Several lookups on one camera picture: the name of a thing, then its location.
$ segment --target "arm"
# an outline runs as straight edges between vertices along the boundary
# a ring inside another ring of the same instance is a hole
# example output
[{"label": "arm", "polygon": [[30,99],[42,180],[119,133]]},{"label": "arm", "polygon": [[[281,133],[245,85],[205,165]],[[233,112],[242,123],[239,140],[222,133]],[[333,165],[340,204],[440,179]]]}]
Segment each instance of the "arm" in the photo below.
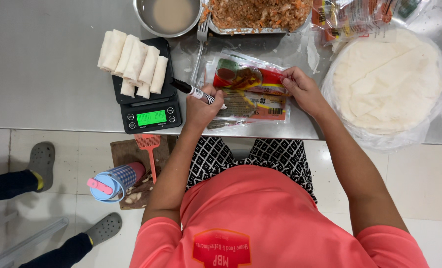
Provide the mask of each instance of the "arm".
[{"label": "arm", "polygon": [[284,77],[285,88],[322,129],[335,173],[347,194],[353,235],[376,225],[408,232],[375,165],[350,136],[315,81],[298,67],[285,70]]},{"label": "arm", "polygon": [[203,88],[215,97],[212,104],[206,104],[192,96],[186,98],[186,122],[170,159],[157,178],[141,224],[155,217],[166,217],[180,224],[180,206],[188,181],[189,166],[194,149],[205,127],[211,122],[224,104],[222,91],[212,85]]}]

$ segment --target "green lcd screen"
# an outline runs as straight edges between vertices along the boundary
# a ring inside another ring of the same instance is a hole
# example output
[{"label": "green lcd screen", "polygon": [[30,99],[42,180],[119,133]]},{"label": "green lcd screen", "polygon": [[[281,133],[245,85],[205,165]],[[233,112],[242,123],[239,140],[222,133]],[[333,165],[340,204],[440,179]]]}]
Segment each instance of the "green lcd screen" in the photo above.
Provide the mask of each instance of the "green lcd screen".
[{"label": "green lcd screen", "polygon": [[137,114],[138,126],[166,122],[165,110]]}]

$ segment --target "digital kitchen scale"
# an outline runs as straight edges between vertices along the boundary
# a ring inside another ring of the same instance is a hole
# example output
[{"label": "digital kitchen scale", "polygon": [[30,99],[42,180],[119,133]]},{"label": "digital kitchen scale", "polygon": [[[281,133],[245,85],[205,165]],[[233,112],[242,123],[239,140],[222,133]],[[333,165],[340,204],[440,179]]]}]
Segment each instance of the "digital kitchen scale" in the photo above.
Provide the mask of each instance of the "digital kitchen scale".
[{"label": "digital kitchen scale", "polygon": [[127,134],[177,127],[182,124],[182,113],[178,102],[177,90],[170,85],[173,77],[170,46],[163,37],[142,40],[143,43],[160,50],[160,56],[168,58],[165,82],[161,94],[150,93],[150,99],[135,94],[135,98],[120,94],[123,79],[112,75],[115,97],[120,104],[123,127]]}]

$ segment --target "fork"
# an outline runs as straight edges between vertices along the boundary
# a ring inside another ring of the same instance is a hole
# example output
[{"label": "fork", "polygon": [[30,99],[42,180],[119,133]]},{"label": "fork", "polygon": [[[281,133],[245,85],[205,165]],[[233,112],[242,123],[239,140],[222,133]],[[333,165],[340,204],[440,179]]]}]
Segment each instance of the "fork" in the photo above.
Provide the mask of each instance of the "fork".
[{"label": "fork", "polygon": [[[204,0],[204,4],[208,4],[209,0]],[[208,40],[208,25],[211,20],[211,12],[206,15],[206,21],[204,21],[201,25],[198,26],[198,32],[196,33],[196,38],[200,41],[200,50],[198,52],[198,58],[196,58],[196,62],[194,64],[193,73],[191,74],[191,78],[189,81],[192,85],[196,86],[196,78],[198,78],[198,69],[200,68],[201,62],[201,54],[203,52],[204,43]]]}]

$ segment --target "printed logo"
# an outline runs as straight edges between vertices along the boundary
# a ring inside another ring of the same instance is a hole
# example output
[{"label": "printed logo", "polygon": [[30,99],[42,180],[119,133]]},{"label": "printed logo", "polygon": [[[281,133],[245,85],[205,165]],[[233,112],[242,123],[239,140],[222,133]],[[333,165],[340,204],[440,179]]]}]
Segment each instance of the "printed logo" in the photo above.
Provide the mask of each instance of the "printed logo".
[{"label": "printed logo", "polygon": [[192,257],[205,268],[251,265],[249,235],[225,229],[195,234]]}]

